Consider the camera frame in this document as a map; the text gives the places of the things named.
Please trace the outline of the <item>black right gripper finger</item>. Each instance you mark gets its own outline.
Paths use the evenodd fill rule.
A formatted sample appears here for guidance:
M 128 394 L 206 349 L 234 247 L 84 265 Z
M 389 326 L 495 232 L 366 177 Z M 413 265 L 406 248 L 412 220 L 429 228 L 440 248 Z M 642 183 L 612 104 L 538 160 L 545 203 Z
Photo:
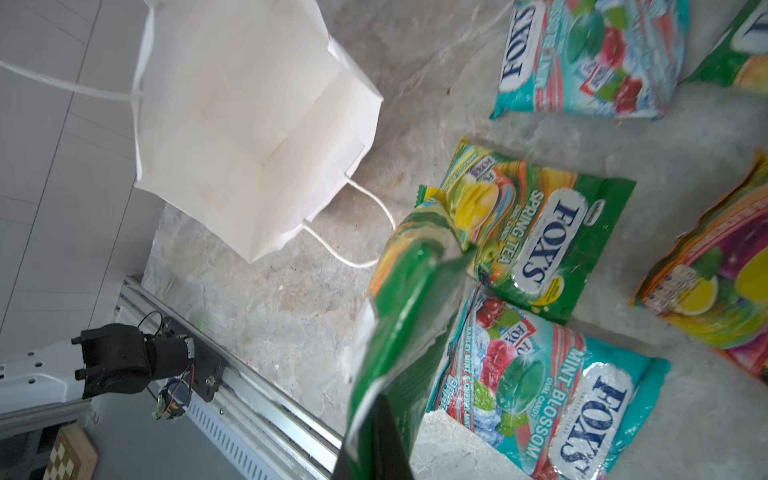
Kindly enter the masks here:
M 337 479 L 410 479 L 414 476 L 409 465 L 409 458 L 392 413 L 390 403 L 386 396 L 379 394 L 373 403 L 372 409 L 367 415 L 371 423 L 371 435 L 369 442 L 370 462 L 363 468 L 363 473 L 368 476 L 360 476 L 353 472 L 351 455 L 348 453 L 349 435 L 343 439 L 336 465 L 331 478 Z

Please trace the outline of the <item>white floral paper bag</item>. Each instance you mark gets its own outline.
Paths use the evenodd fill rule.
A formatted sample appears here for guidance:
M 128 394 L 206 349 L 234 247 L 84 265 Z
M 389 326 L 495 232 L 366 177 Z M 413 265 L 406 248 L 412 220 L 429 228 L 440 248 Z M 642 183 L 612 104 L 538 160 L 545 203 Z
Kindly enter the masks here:
M 129 104 L 136 186 L 248 262 L 352 183 L 383 102 L 314 1 L 151 1 L 126 93 L 6 69 Z

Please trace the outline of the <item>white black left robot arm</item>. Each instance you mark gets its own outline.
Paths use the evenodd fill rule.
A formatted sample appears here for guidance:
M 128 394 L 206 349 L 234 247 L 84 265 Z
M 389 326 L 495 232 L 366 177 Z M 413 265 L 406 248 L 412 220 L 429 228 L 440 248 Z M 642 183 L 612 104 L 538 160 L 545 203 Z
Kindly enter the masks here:
M 194 340 L 112 323 L 1 360 L 1 413 L 135 394 L 191 369 Z

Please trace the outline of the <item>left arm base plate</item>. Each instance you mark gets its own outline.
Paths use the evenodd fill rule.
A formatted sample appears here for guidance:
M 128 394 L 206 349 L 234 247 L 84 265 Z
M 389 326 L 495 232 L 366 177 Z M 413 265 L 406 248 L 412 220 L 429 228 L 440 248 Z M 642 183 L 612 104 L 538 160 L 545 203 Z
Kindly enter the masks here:
M 229 362 L 207 337 L 186 334 L 182 338 L 187 345 L 188 365 L 182 371 L 181 378 L 191 391 L 209 403 L 218 392 Z

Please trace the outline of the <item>teal Fox's candy packet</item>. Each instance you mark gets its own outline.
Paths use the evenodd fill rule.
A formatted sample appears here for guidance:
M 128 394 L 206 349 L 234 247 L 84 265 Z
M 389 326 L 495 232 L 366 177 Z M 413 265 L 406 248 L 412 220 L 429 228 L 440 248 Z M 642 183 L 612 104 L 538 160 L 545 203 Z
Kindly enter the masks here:
M 533 479 L 603 479 L 650 416 L 670 368 L 477 285 L 427 409 L 447 413 Z
M 491 116 L 662 118 L 688 27 L 686 1 L 515 1 Z

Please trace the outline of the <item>yellow green Fox's candy packet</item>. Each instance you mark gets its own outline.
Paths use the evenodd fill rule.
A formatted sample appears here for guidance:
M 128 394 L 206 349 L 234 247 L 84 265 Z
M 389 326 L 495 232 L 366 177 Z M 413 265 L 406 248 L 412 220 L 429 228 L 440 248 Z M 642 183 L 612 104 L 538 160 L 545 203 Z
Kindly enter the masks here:
M 767 1 L 749 0 L 683 83 L 767 94 Z

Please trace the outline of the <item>orange snack packet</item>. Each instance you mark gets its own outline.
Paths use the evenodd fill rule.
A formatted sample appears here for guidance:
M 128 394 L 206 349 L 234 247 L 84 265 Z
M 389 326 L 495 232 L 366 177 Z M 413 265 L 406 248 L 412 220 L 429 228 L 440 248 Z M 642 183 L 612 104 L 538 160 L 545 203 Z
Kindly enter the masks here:
M 767 155 L 681 236 L 635 292 L 633 305 L 767 379 Z

